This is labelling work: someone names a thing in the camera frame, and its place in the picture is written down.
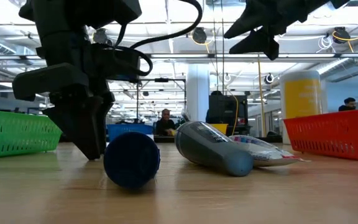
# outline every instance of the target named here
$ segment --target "wooden table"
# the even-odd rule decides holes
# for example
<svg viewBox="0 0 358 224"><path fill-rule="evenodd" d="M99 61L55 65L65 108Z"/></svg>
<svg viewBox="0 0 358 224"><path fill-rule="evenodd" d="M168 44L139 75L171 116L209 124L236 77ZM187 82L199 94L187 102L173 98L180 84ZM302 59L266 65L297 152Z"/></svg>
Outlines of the wooden table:
<svg viewBox="0 0 358 224"><path fill-rule="evenodd" d="M137 194L72 144L0 158L0 223L358 224L358 161L305 154L312 162L238 178L188 162L173 144L159 146L157 178Z"/></svg>

